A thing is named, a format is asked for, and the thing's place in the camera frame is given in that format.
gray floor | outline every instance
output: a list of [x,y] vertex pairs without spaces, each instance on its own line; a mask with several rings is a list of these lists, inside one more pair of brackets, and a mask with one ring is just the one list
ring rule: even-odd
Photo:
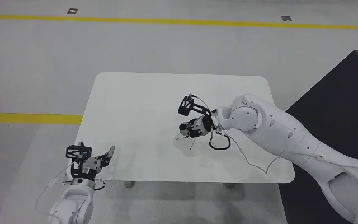
[[[358,24],[357,1],[4,0],[2,14]],[[0,20],[0,113],[82,114],[101,72],[263,76],[287,109],[351,51],[357,30]],[[0,124],[0,223],[46,223],[34,203],[78,126]],[[40,201],[48,211],[65,187]],[[107,183],[90,223],[286,223],[275,184]]]

table top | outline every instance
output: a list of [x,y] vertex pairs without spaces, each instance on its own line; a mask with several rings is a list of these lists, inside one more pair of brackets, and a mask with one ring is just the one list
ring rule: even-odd
[[[83,141],[99,156],[115,145],[110,165],[97,178],[125,181],[183,181],[220,183],[288,183],[292,163],[278,159],[268,174],[246,163],[232,145],[225,151],[209,147],[209,135],[193,141],[177,139],[178,126],[200,114],[178,114],[189,93],[211,110],[229,106],[245,93],[274,103],[269,84],[259,76],[104,72],[96,77],[76,144]],[[266,169],[275,158],[238,130],[227,132],[237,140],[249,161]],[[214,137],[224,146],[226,139]]]

yellow stripe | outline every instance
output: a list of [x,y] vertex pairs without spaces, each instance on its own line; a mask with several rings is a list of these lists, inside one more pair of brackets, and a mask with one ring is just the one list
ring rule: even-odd
[[0,123],[80,125],[81,121],[82,121],[82,115],[0,114]]
[[244,26],[244,27],[274,27],[274,28],[297,28],[297,29],[358,30],[358,25],[295,24],[292,22],[176,20],[176,19],[166,19],[166,18],[105,18],[105,17],[77,17],[77,16],[0,15],[0,20],[115,22],[115,23],[133,23],[133,24],[177,24],[177,25],[199,25],[199,26]]

black surface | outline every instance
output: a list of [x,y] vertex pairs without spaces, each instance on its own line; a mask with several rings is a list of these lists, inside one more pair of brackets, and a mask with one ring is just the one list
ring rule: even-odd
[[[358,158],[358,51],[302,96],[287,112],[317,139]],[[294,165],[295,179],[279,184],[288,224],[350,223],[327,202],[315,180]]]

wire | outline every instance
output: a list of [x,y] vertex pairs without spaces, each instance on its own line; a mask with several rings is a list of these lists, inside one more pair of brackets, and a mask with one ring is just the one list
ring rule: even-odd
[[208,105],[201,99],[201,98],[199,98],[199,97],[197,97],[197,96],[195,96],[198,100],[200,100],[205,106],[206,106],[206,108],[208,108],[209,109],[209,111],[210,111],[210,113],[211,113],[211,110],[210,110],[210,108],[208,107]]
[[97,191],[97,190],[102,190],[103,188],[105,188],[105,187],[106,187],[106,182],[105,182],[104,180],[102,180],[102,179],[95,179],[95,180],[98,180],[98,181],[102,182],[102,183],[103,183],[103,186],[102,186],[102,187],[100,187],[100,188],[94,189],[94,191]]
[[336,163],[334,163],[334,162],[330,162],[330,161],[327,161],[327,160],[324,160],[324,161],[327,162],[327,163],[329,163],[329,164],[336,165],[336,166],[342,166],[342,167],[349,167],[349,168],[358,169],[358,166],[348,166],[348,165],[336,164]]
[[41,192],[41,194],[39,195],[39,197],[36,200],[35,203],[35,211],[37,211],[39,214],[42,214],[44,216],[52,216],[58,219],[58,221],[60,222],[59,224],[61,224],[61,220],[59,217],[55,216],[54,214],[50,214],[50,213],[46,213],[46,212],[42,212],[39,210],[38,205],[39,205],[39,200],[41,198],[41,196],[43,195],[43,193],[47,190],[48,187],[50,187],[52,185],[53,182],[55,182],[57,180],[57,177],[62,174],[67,168],[69,168],[70,166],[72,166],[72,164],[74,164],[74,162],[72,162],[70,165],[68,165],[66,168],[64,168],[61,172],[59,172],[54,178],[52,178],[52,180],[47,184],[47,186],[45,187],[45,189]]
[[235,144],[236,144],[237,147],[239,148],[241,154],[245,157],[246,162],[247,162],[248,164],[250,164],[251,166],[254,166],[254,167],[256,167],[256,168],[262,170],[265,174],[267,174],[267,173],[269,172],[269,168],[271,167],[271,165],[272,165],[276,160],[278,160],[279,158],[282,158],[282,157],[284,157],[284,156],[304,155],[304,156],[314,157],[314,156],[312,156],[312,155],[303,154],[303,153],[290,153],[290,154],[284,154],[284,155],[282,155],[282,154],[285,152],[285,151],[284,151],[284,152],[282,152],[282,154],[281,154],[280,156],[277,156],[275,159],[273,159],[273,160],[269,163],[267,169],[264,170],[263,168],[261,168],[261,167],[255,165],[255,164],[250,163],[249,160],[247,159],[247,157],[246,157],[244,151],[242,151],[242,149],[240,148],[239,144],[235,141],[235,139],[234,139],[233,137],[231,137],[230,135],[228,135],[228,134],[226,134],[226,135],[227,135],[229,138],[231,138],[231,139],[235,142]]

